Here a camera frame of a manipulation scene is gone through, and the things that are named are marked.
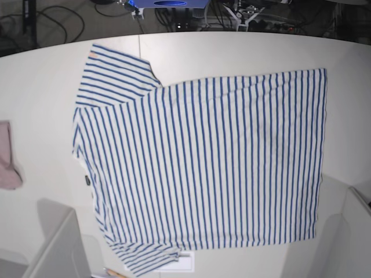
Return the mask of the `blue white striped T-shirt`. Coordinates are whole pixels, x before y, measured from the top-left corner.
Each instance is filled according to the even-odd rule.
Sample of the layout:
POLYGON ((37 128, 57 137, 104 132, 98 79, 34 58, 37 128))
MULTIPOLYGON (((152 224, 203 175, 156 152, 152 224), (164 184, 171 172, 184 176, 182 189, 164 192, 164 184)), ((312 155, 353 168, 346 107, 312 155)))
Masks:
POLYGON ((148 61, 93 45, 72 154, 105 241, 136 276, 182 251, 316 235, 324 68, 163 86, 148 61))

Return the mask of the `white rectangular slot plate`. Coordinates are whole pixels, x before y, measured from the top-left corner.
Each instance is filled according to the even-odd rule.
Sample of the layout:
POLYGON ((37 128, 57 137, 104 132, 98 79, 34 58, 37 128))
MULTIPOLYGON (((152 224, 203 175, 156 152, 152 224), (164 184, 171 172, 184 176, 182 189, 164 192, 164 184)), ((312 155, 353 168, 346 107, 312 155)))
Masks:
POLYGON ((142 255, 124 263, 125 269, 138 275, 139 273, 157 272, 161 267, 180 263, 184 259, 191 258, 189 252, 154 252, 142 255))

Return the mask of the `blue box with oval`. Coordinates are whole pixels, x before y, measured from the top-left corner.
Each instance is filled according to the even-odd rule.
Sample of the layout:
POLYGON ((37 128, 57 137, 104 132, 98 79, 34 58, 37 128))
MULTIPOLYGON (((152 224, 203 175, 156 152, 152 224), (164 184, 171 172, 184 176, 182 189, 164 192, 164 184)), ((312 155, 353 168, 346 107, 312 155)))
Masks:
POLYGON ((203 9, 209 0, 133 0, 138 8, 200 8, 203 9))

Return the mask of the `grey bin left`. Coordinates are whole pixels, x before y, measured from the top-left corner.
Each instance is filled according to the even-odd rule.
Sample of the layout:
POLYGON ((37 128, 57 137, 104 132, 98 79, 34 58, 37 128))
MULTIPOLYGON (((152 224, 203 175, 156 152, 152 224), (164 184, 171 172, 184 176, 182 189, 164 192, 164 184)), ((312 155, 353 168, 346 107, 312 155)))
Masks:
POLYGON ((58 219, 29 264, 1 256, 1 277, 91 277, 76 213, 66 211, 58 219))

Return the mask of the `grey bin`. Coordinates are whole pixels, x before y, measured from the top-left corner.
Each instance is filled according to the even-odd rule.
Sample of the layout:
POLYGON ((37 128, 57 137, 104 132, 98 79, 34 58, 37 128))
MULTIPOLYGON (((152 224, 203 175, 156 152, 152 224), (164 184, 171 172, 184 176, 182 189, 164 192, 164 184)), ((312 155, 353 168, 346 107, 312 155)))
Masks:
POLYGON ((290 245, 282 277, 370 277, 370 206, 358 190, 348 188, 340 212, 316 232, 290 245))
POLYGON ((58 219, 29 264, 1 256, 1 277, 91 277, 76 213, 66 211, 58 219))

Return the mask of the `pink folded cloth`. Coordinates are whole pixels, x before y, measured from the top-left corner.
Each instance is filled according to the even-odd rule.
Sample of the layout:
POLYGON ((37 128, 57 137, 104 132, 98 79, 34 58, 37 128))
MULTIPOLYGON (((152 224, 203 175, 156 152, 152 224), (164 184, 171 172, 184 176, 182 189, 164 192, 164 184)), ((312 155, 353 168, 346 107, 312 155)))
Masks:
POLYGON ((22 179, 12 160, 10 123, 1 121, 1 189, 14 190, 22 186, 22 179))

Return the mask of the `black monitor stand left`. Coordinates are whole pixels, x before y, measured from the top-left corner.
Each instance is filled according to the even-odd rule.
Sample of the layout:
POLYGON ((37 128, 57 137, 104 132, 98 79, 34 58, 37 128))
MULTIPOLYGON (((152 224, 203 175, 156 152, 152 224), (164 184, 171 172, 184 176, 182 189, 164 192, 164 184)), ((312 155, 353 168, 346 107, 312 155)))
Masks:
POLYGON ((22 0, 22 23, 23 34, 30 37, 30 44, 32 49, 37 48, 37 1, 36 0, 22 0))

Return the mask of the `grey bin right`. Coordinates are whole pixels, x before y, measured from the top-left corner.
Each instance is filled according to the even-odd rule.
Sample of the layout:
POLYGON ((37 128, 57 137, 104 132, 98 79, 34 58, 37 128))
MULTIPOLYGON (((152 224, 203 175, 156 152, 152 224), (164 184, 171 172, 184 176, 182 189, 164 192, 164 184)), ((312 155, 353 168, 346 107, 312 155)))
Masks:
POLYGON ((340 212, 316 232, 290 245, 282 277, 370 277, 370 206, 358 190, 348 188, 340 212))

